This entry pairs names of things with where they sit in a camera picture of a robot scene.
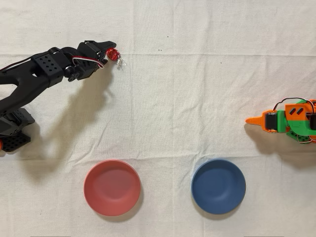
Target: plastic bowl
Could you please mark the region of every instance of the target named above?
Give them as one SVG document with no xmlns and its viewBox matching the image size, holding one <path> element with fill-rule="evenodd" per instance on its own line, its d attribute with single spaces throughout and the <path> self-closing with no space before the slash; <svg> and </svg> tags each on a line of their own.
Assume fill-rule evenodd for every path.
<svg viewBox="0 0 316 237">
<path fill-rule="evenodd" d="M 195 172 L 191 192 L 194 201 L 204 211 L 225 214 L 242 202 L 246 181 L 235 164 L 224 159 L 212 159 Z"/>
<path fill-rule="evenodd" d="M 119 216 L 136 204 L 141 183 L 129 164 L 121 160 L 106 160 L 88 172 L 83 192 L 94 211 L 105 216 Z"/>
</svg>

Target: blue bowl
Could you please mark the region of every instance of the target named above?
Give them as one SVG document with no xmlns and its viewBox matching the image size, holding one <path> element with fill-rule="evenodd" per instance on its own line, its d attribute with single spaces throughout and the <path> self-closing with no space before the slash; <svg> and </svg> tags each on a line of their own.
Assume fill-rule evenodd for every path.
<svg viewBox="0 0 316 237">
<path fill-rule="evenodd" d="M 246 181 L 235 164 L 224 159 L 212 159 L 195 172 L 191 192 L 194 201 L 204 211 L 225 214 L 243 200 Z"/>
</svg>

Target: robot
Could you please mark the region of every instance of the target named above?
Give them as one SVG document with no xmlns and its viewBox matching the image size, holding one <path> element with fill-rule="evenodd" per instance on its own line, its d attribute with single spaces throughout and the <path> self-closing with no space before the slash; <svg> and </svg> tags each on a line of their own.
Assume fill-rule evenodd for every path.
<svg viewBox="0 0 316 237">
<path fill-rule="evenodd" d="M 87 40 L 77 49 L 53 47 L 0 69 L 0 84 L 17 86 L 10 96 L 0 100 L 0 150 L 13 152 L 31 141 L 22 129 L 35 120 L 23 106 L 63 78 L 74 81 L 90 77 L 107 63 L 108 51 L 119 58 L 119 53 L 113 55 L 115 47 L 111 41 Z"/>
<path fill-rule="evenodd" d="M 278 104 L 288 99 L 299 99 L 297 103 L 285 104 L 284 110 L 277 110 Z M 286 133 L 301 144 L 316 143 L 316 100 L 300 97 L 285 98 L 273 110 L 267 110 L 259 117 L 246 119 L 246 123 L 261 126 L 270 133 Z"/>
</svg>

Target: white tablecloth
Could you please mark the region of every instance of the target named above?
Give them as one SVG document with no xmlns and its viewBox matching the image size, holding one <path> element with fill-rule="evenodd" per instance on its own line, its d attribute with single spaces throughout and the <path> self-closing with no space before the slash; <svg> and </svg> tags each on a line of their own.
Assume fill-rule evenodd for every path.
<svg viewBox="0 0 316 237">
<path fill-rule="evenodd" d="M 315 0 L 1 0 L 0 16 L 1 66 L 84 40 L 116 42 L 127 62 L 25 106 L 32 142 L 0 153 L 1 237 L 316 235 L 316 146 L 244 125 L 284 97 L 316 99 Z M 225 215 L 191 198 L 193 172 L 211 158 L 246 178 Z M 142 182 L 116 218 L 82 193 L 105 159 Z"/>
</svg>

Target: wire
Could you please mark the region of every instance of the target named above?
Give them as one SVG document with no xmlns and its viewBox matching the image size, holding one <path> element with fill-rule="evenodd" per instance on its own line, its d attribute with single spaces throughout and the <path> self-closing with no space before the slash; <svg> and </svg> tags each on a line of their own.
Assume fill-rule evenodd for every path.
<svg viewBox="0 0 316 237">
<path fill-rule="evenodd" d="M 282 101 L 278 102 L 278 103 L 274 106 L 273 110 L 276 110 L 278 104 L 282 103 L 282 102 L 285 101 L 285 100 L 289 100 L 289 99 L 300 99 L 300 100 L 305 100 L 306 102 L 309 102 L 310 105 L 312 106 L 312 110 L 313 110 L 313 114 L 314 114 L 315 109 L 314 109 L 313 103 L 312 103 L 310 100 L 307 100 L 307 99 L 304 99 L 304 98 L 301 98 L 301 97 L 289 97 L 289 98 L 285 98 L 285 99 L 283 99 Z"/>
<path fill-rule="evenodd" d="M 300 142 L 300 140 L 298 139 L 298 135 L 296 136 L 296 138 L 297 138 L 297 141 L 300 143 L 300 144 L 304 144 L 304 143 L 310 143 L 310 142 L 312 142 L 313 141 L 313 139 L 310 137 L 310 140 L 309 141 L 307 141 L 307 142 Z"/>
<path fill-rule="evenodd" d="M 0 72 L 5 72 L 5 71 L 7 71 L 7 70 L 9 70 L 9 69 L 12 69 L 12 68 L 14 68 L 14 67 L 17 67 L 17 66 L 19 66 L 20 64 L 25 63 L 26 61 L 30 60 L 30 59 L 31 59 L 33 56 L 35 56 L 35 55 L 32 55 L 32 56 L 30 56 L 30 57 L 28 57 L 28 58 L 26 58 L 26 59 L 23 59 L 23 60 L 21 60 L 21 61 L 19 61 L 19 62 L 12 63 L 12 64 L 10 64 L 10 65 L 8 65 L 8 66 L 6 66 L 6 67 L 0 69 Z"/>
<path fill-rule="evenodd" d="M 88 58 L 88 57 L 82 57 L 82 56 L 73 56 L 73 63 L 74 64 L 75 64 L 75 61 L 74 61 L 75 59 L 95 62 L 98 64 L 99 68 L 104 68 L 104 64 L 101 63 L 99 60 L 94 59 L 94 58 Z"/>
<path fill-rule="evenodd" d="M 313 142 L 316 142 L 316 140 L 312 139 L 311 136 L 309 136 L 309 137 L 310 137 L 310 139 L 311 139 Z"/>
</svg>

